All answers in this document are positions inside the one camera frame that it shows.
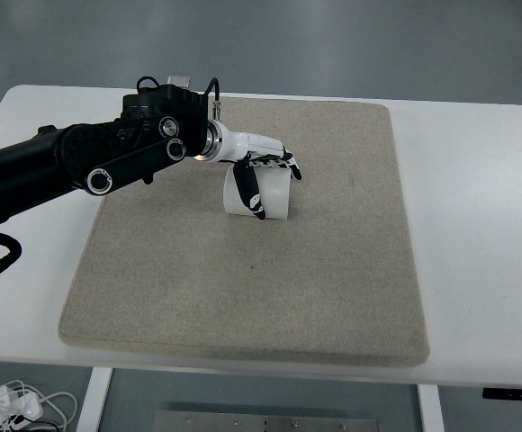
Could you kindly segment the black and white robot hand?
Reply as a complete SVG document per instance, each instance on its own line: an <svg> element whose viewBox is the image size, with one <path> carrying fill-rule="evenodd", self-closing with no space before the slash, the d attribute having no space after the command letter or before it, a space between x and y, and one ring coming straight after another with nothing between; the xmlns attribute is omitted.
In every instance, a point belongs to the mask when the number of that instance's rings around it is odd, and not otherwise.
<svg viewBox="0 0 522 432"><path fill-rule="evenodd" d="M249 132L234 132L221 121L210 120L208 149L196 158L202 162L233 166L238 194L244 205L261 221L266 212L261 203L255 167L280 167L291 171L291 180L302 178L293 154L279 139Z"/></svg>

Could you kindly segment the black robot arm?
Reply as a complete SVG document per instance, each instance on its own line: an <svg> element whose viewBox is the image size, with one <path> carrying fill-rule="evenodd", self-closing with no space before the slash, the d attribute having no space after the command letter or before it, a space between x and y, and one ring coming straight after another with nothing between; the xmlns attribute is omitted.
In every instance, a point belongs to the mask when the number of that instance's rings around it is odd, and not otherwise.
<svg viewBox="0 0 522 432"><path fill-rule="evenodd" d="M0 149L0 223L76 189L104 195L203 153L208 93L142 87L114 121L42 126Z"/></svg>

